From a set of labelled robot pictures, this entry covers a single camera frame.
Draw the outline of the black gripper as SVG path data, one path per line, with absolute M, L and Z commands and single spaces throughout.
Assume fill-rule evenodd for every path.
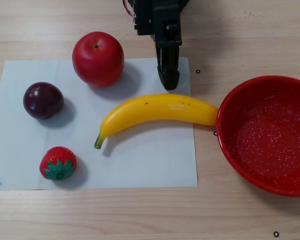
M 179 46 L 182 45 L 180 14 L 187 0 L 135 0 L 134 29 L 155 42 L 157 71 L 166 90 L 179 83 Z

